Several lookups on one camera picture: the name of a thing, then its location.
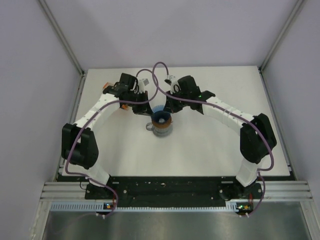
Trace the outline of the blue glass dripper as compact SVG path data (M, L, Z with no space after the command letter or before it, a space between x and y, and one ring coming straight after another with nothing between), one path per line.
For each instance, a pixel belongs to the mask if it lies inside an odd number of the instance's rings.
M167 111L164 111L164 105L156 105L152 108L151 120L156 124L164 124L169 121L171 114Z

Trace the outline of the orange filter package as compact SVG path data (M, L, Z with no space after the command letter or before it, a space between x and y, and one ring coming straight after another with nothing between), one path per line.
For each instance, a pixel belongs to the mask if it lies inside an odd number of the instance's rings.
M113 87L114 84L113 84L113 83L110 83L110 82L107 82L107 83L103 86L103 90L105 90L105 89L108 88L109 86Z

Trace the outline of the brown wooden ring holder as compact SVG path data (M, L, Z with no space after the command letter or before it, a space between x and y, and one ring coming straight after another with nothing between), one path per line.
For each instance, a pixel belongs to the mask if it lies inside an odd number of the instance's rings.
M157 116L151 119L151 123L155 128L167 129L172 123L172 117Z

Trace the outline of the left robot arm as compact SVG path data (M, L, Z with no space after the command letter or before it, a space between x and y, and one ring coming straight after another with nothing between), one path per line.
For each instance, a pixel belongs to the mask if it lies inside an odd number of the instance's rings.
M96 133L117 110L124 106L132 108L135 114L150 115L151 98L145 90L148 79L122 73L116 83L107 83L97 102L74 123L62 128L61 157L65 159L64 172L78 175L96 185L96 192L102 198L109 198L114 191L108 183L110 175L99 163L99 148Z

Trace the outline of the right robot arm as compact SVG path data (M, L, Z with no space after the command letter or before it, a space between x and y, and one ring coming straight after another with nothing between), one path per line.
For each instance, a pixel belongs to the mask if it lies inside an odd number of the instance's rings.
M164 111L173 114L190 107L191 110L216 119L239 135L239 149L243 160L235 176L238 182L233 185L233 192L237 197L245 198L251 193L251 184L261 171L261 161L266 156L271 156L277 145L268 116L263 113L245 113L223 102L214 93L201 91L190 75L178 80L168 75L165 82L170 90L165 93Z

